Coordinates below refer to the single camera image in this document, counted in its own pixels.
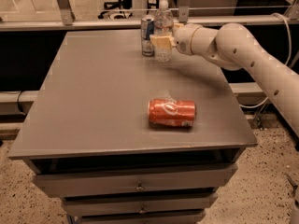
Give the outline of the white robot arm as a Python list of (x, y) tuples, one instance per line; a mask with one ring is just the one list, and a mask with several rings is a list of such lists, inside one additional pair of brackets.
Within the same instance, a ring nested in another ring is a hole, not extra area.
[(217, 30), (177, 23), (173, 34), (149, 39), (159, 49), (199, 55), (226, 70), (245, 69), (299, 135), (299, 74), (265, 51), (245, 26), (227, 23)]

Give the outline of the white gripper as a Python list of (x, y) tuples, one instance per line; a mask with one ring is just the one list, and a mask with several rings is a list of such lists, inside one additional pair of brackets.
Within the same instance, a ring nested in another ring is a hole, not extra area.
[(179, 53), (192, 55), (192, 37), (201, 28), (198, 24), (174, 23), (173, 36), (150, 35), (151, 44), (158, 49), (171, 50), (174, 46)]

